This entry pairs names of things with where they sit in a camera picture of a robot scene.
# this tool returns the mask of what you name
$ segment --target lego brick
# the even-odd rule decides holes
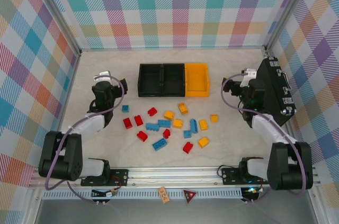
[[[201,130],[207,130],[208,129],[208,125],[207,125],[207,121],[206,120],[200,120],[199,121],[199,125],[200,125],[200,129]]]
[[[150,117],[155,115],[158,111],[155,109],[155,107],[151,108],[150,110],[147,111]]]
[[[179,103],[178,107],[179,107],[181,114],[188,114],[189,113],[185,103]]]
[[[182,150],[188,154],[191,151],[192,147],[193,144],[191,142],[187,142],[186,145],[182,148]]]
[[[162,128],[170,128],[171,127],[171,121],[168,120],[158,120],[159,127]]]
[[[201,147],[201,148],[204,148],[206,145],[208,145],[208,143],[210,142],[210,140],[208,140],[207,137],[203,137],[202,139],[200,139],[198,141],[198,145]]]
[[[198,125],[197,125],[197,121],[195,119],[191,119],[190,120],[190,127],[191,127],[191,132],[192,133],[198,133]]]
[[[185,97],[185,64],[163,64],[162,97]]]
[[[184,130],[184,138],[191,138],[192,133],[190,130]]]
[[[123,105],[121,111],[122,111],[122,113],[128,113],[129,112],[129,105]]]
[[[129,118],[123,119],[123,123],[125,124],[126,129],[132,128],[132,123]]]
[[[139,97],[161,97],[162,64],[140,64],[138,78]]]
[[[207,64],[185,64],[186,97],[208,97],[210,80]]]
[[[135,116],[135,117],[134,117],[134,120],[135,120],[137,126],[140,126],[140,125],[143,125],[143,124],[144,124],[144,122],[142,121],[142,118],[141,118],[140,115]]]
[[[174,119],[174,113],[172,111],[166,111],[164,118],[166,120],[173,120]]]
[[[211,115],[211,122],[218,122],[218,115],[217,114]]]
[[[168,139],[171,135],[171,131],[169,129],[166,129],[164,132],[163,132],[163,136],[164,138]]]
[[[154,123],[147,123],[146,130],[159,131],[159,125],[154,124]]]
[[[170,197],[168,197],[168,194],[165,190],[165,187],[161,187],[158,189],[158,193],[160,195],[161,201],[163,204],[167,203],[170,200]]]
[[[164,138],[162,138],[161,140],[155,142],[152,146],[154,150],[158,151],[159,149],[163,148],[166,145],[167,145],[167,141]]]
[[[144,133],[143,131],[139,131],[139,133],[137,134],[137,137],[138,137],[142,142],[145,142],[146,139],[148,138],[147,134]]]
[[[177,129],[181,129],[183,125],[183,121],[179,119],[175,119],[173,122],[173,127]]]

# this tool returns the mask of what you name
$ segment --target brown tag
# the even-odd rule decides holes
[[[158,192],[159,192],[159,195],[160,195],[160,198],[163,202],[163,204],[167,203],[170,198],[168,197],[168,194],[165,190],[165,187],[161,187],[160,189],[158,189]]]

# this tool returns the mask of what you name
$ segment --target plaid wall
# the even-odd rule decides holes
[[[280,7],[279,7],[279,10],[277,12],[277,14],[275,15],[275,18],[273,20],[273,23],[271,24],[271,27],[269,29],[269,32],[264,40],[264,43],[263,45],[267,45],[275,27],[276,27],[276,24],[279,22],[284,10],[285,10],[285,7],[289,4],[290,0],[283,0],[283,2],[281,3]]]
[[[290,76],[298,139],[311,145],[339,223],[339,0],[301,0],[273,51]]]
[[[92,49],[262,46],[286,4],[283,0],[55,1],[80,45]]]
[[[17,223],[76,56],[43,0],[0,0],[0,223]]]

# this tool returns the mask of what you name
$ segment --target yellow storage bin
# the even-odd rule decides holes
[[[186,97],[208,97],[210,79],[207,64],[185,64]]]

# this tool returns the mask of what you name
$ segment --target bracket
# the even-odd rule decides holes
[[[110,169],[108,179],[102,176],[88,176],[81,180],[81,186],[127,186],[128,169]]]
[[[245,181],[241,175],[238,167],[234,168],[222,168],[221,169],[222,184],[223,185],[261,185],[261,179],[257,176],[249,175],[248,181]]]

